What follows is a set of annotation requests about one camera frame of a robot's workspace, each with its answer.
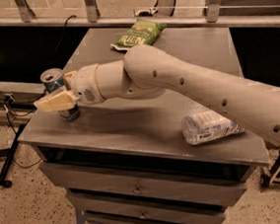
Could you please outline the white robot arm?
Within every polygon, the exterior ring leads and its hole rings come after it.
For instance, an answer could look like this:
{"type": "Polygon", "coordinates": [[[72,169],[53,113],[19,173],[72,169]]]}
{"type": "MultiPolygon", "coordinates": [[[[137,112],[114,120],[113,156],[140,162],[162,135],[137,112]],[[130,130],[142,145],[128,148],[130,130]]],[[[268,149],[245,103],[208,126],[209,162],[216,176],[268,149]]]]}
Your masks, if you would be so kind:
{"type": "Polygon", "coordinates": [[[152,45],[134,46],[122,60],[82,67],[63,80],[63,86],[38,99],[35,107],[67,111],[108,98],[156,98],[168,89],[280,147],[280,88],[184,62],[152,45]]]}

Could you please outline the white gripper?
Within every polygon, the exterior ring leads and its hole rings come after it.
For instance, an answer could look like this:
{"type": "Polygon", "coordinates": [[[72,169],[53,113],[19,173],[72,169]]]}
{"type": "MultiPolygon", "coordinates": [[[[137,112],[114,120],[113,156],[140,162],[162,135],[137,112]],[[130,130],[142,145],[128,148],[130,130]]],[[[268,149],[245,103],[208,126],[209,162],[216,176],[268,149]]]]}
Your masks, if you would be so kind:
{"type": "Polygon", "coordinates": [[[84,106],[102,103],[105,98],[98,88],[97,69],[98,64],[93,64],[78,71],[66,72],[63,80],[70,90],[46,95],[35,102],[35,107],[43,112],[58,112],[73,109],[77,101],[84,106]]]}

